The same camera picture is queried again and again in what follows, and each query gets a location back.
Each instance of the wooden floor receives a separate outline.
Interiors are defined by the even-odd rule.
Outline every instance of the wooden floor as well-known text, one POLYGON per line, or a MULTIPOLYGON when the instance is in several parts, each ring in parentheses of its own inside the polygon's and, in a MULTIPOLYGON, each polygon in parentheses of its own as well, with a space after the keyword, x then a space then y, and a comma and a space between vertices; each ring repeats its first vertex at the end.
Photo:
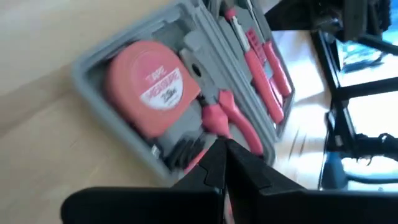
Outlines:
MULTIPOLYGON (((167 4, 146 0, 0 3, 0 223, 59 223, 72 192, 154 186, 140 161, 104 130, 70 83, 86 49, 167 4)), ((306 32, 276 34, 297 89, 275 168, 316 188, 330 97, 306 32)))

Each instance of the plastic compartment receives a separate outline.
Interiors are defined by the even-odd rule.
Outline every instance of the plastic compartment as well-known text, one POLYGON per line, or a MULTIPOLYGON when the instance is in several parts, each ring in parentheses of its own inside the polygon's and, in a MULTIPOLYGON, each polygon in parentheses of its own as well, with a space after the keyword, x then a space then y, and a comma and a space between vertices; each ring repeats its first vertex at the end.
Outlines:
MULTIPOLYGON (((271 138, 274 141, 278 141, 284 132, 287 119, 288 119, 290 111, 292 109, 293 99, 294 99, 294 95, 295 95, 295 88, 292 83, 292 79, 289 75, 289 71, 287 70, 286 64, 282 60, 282 56, 281 56, 279 49, 277 48, 277 45, 274 41, 274 38, 272 36, 271 30, 268 26, 268 23, 267 23, 264 15, 261 13, 260 6, 259 6, 258 2, 254 1, 254 0, 252 0, 251 2, 253 5, 254 14, 257 18, 257 22, 258 22, 261 30, 259 30, 257 28, 255 22, 253 21, 251 15, 249 13, 246 0, 237 0, 236 1, 236 5, 235 5, 236 16, 237 16, 239 22, 241 23, 244 31, 247 31, 249 28, 253 28, 254 31, 256 32, 259 40, 262 40, 262 37, 264 37, 265 40, 272 41, 275 54, 280 58, 282 67, 287 76, 289 84, 292 88, 292 93, 287 98, 285 98, 285 101, 284 101, 284 107, 283 107, 284 120, 279 125, 274 126, 274 122, 270 119, 270 117, 267 116, 265 118, 266 126, 267 126, 270 134, 272 135, 271 138)), ((246 77, 249 81, 251 81, 252 75, 251 75, 248 65, 246 64, 245 59, 243 57, 243 50, 242 50, 241 46, 239 45, 238 38, 235 36, 230 24, 225 20, 225 18, 219 16, 216 19, 217 19, 218 25, 219 25, 222 33, 224 34, 225 39, 227 40, 229 46, 233 50, 234 57, 238 61, 239 65, 243 71, 243 76, 246 77)), ((272 76, 272 69, 268 63, 265 66, 265 71, 267 73, 268 78, 270 78, 272 76)), ((264 105, 264 103, 258 97, 257 94, 256 94, 256 99, 258 101, 258 107, 261 107, 265 111, 267 111, 266 106, 264 105)))
MULTIPOLYGON (((266 124, 264 122, 265 111, 257 109, 258 102, 255 94, 250 91, 250 84, 236 74, 242 73, 241 68, 235 63, 237 61, 234 60, 232 51, 218 29, 218 25, 201 1, 179 1, 153 13, 140 23, 128 27, 125 31, 103 42, 80 57, 73 65, 75 86, 97 117, 122 140, 130 151, 139 156, 160 177, 164 185, 174 183, 178 179, 179 173, 169 171, 158 159, 158 149, 148 145, 143 137, 120 117, 104 95, 104 78, 111 59, 125 46, 142 39, 159 41, 176 53, 183 47, 208 49, 211 61, 217 65, 217 70, 212 78, 216 79, 220 88, 232 90, 235 101, 262 140, 266 162, 273 163, 275 151, 273 139, 270 139, 272 135, 264 125, 266 124), (197 30, 201 34, 200 38, 196 37, 198 40, 196 43, 190 42, 186 38, 187 34, 193 30, 197 30)), ((231 132, 237 141, 245 145, 235 127, 231 127, 231 132)))

